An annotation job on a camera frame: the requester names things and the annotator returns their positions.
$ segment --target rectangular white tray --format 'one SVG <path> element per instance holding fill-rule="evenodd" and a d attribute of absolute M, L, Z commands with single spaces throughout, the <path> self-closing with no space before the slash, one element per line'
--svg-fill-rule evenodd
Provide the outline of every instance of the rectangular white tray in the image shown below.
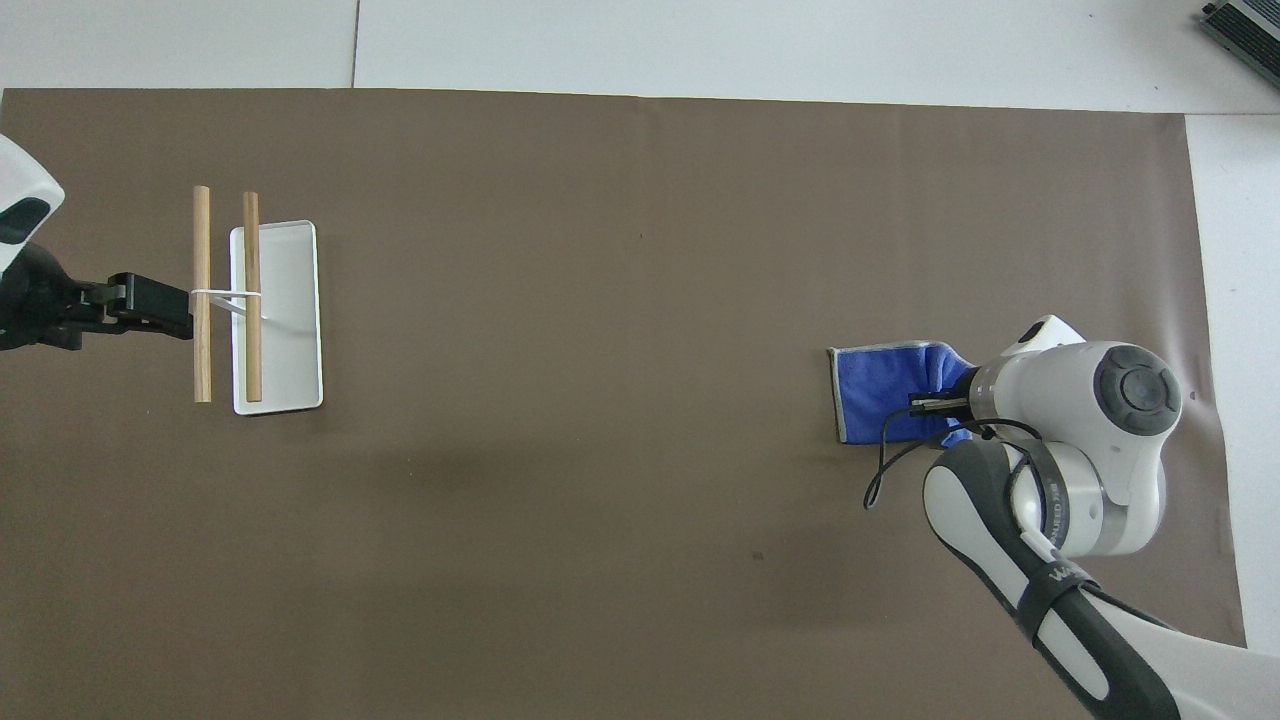
<path fill-rule="evenodd" d="M 232 384 L 238 415 L 308 410 L 324 402 L 316 228 L 259 225 L 262 278 L 262 401 L 244 400 L 244 316 L 232 314 Z M 232 291 L 244 291 L 244 228 L 230 234 Z"/>

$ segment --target blue cloth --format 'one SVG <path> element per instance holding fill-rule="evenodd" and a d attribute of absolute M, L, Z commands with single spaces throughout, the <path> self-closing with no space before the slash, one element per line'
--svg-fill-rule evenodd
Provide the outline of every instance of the blue cloth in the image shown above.
<path fill-rule="evenodd" d="M 906 407 L 913 392 L 950 388 L 969 368 L 973 365 L 943 342 L 832 347 L 831 380 L 840 442 L 879 443 L 884 418 Z M 959 420 L 940 415 L 913 418 L 904 413 L 890 423 L 888 441 L 919 439 L 956 424 Z M 942 445 L 950 447 L 968 437 L 968 430 L 956 430 Z"/>

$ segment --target brown table surface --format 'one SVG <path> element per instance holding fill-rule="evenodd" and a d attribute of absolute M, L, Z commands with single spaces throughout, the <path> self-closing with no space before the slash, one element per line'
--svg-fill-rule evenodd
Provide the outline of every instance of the brown table surface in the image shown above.
<path fill-rule="evenodd" d="M 77 279 L 319 232 L 325 404 L 191 345 L 0 357 L 4 717 L 1082 717 L 929 532 L 859 507 L 826 348 L 1044 313 L 1181 375 L 1107 589 L 1242 643 L 1176 115 L 428 91 L 5 92 Z M 227 282 L 218 240 L 214 282 Z"/>

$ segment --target white floor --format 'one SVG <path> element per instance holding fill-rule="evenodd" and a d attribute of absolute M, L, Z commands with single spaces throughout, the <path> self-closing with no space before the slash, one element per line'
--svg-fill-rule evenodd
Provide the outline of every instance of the white floor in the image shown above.
<path fill-rule="evenodd" d="M 1251 647 L 1280 655 L 1280 90 L 1202 0 L 0 0 L 3 87 L 449 87 L 1185 113 Z"/>

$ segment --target wooden dowel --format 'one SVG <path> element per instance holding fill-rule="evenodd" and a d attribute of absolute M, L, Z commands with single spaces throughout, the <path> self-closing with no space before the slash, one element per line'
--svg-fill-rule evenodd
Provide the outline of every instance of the wooden dowel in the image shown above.
<path fill-rule="evenodd" d="M 209 188 L 197 184 L 192 192 L 191 236 L 195 258 L 192 273 L 193 290 L 209 290 Z M 211 348 L 209 345 L 209 295 L 197 292 L 192 296 L 191 309 L 195 336 L 195 379 L 196 402 L 210 402 L 214 398 L 214 375 Z"/>
<path fill-rule="evenodd" d="M 248 292 L 262 292 L 262 274 L 257 241 L 257 193 L 244 193 L 244 290 Z M 246 299 L 244 309 L 248 316 L 244 319 L 244 360 L 246 360 L 246 387 L 244 400 L 248 402 L 262 401 L 262 299 L 252 296 Z"/>

